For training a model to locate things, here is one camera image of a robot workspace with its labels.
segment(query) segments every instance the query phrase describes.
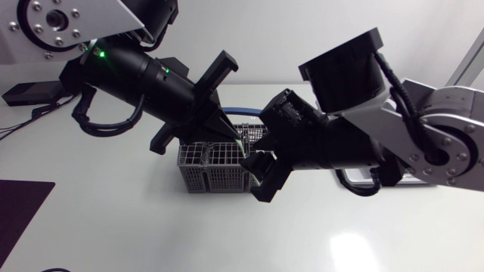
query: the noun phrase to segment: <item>black cylindrical housing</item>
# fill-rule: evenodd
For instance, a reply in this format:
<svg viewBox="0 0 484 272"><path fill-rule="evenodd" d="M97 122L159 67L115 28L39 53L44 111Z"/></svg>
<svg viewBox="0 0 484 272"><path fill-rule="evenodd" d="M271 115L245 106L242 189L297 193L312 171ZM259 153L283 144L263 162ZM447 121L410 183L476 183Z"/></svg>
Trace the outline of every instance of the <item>black cylindrical housing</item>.
<svg viewBox="0 0 484 272"><path fill-rule="evenodd" d="M274 97L259 118L270 133L254 147L273 150L293 170L378 166L370 136L344 118L321 115L291 90Z"/></svg>
<svg viewBox="0 0 484 272"><path fill-rule="evenodd" d="M331 168L377 167L378 147L370 136L344 118L328 120L320 136L319 153Z"/></svg>
<svg viewBox="0 0 484 272"><path fill-rule="evenodd" d="M373 53L383 46L373 29L299 67L325 113L364 103L385 89Z"/></svg>
<svg viewBox="0 0 484 272"><path fill-rule="evenodd" d="M82 66L88 84L133 106L145 94L143 111L172 125L186 122L193 83L131 45L99 40Z"/></svg>

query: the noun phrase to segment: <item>blue cable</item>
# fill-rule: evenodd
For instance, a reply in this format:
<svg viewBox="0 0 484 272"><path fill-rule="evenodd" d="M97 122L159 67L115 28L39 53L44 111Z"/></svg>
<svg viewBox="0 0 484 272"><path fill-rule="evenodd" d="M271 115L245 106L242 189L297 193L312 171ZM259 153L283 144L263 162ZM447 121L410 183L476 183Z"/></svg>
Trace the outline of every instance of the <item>blue cable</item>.
<svg viewBox="0 0 484 272"><path fill-rule="evenodd" d="M242 115L242 116L259 116L261 110L240 108L240 107L224 107L222 108L225 114Z"/></svg>

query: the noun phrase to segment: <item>white wall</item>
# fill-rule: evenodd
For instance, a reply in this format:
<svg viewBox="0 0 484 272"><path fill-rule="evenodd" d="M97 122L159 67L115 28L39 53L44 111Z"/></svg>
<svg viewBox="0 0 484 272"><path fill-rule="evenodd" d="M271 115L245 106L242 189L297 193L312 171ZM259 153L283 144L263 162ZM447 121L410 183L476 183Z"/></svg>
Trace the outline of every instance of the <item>white wall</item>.
<svg viewBox="0 0 484 272"><path fill-rule="evenodd" d="M297 67L378 26L400 77L443 86L484 27L482 0L179 0L180 14L153 56L176 56L197 81L225 49L239 71L225 83L301 83ZM18 81L56 79L61 65L0 66L0 93ZM478 81L476 88L484 89Z"/></svg>

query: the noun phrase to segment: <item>black mat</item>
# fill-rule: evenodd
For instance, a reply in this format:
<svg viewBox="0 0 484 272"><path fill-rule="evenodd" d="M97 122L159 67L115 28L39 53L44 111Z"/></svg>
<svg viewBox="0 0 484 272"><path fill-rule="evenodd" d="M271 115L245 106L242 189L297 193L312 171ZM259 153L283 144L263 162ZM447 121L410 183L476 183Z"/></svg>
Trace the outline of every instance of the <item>black mat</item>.
<svg viewBox="0 0 484 272"><path fill-rule="evenodd" d="M0 180L0 268L54 185Z"/></svg>

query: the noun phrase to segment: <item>white tabletop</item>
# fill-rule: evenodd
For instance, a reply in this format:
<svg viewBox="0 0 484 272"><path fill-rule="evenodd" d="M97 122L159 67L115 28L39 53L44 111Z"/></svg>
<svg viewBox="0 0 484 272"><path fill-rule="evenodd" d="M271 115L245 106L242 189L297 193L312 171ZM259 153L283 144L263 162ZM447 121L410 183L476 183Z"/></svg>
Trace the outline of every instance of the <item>white tabletop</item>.
<svg viewBox="0 0 484 272"><path fill-rule="evenodd" d="M226 107L262 108L285 87L219 94ZM315 100L308 85L288 87ZM75 103L0 142L1 179L56 183L1 272L484 270L484 193L384 188L363 198L324 170L293 172L270 204L189 194L178 143L165 156L149 151L161 121L146 114L121 136L94 138L70 117ZM0 102L0 127L31 109ZM118 122L131 112L100 92L90 116Z"/></svg>

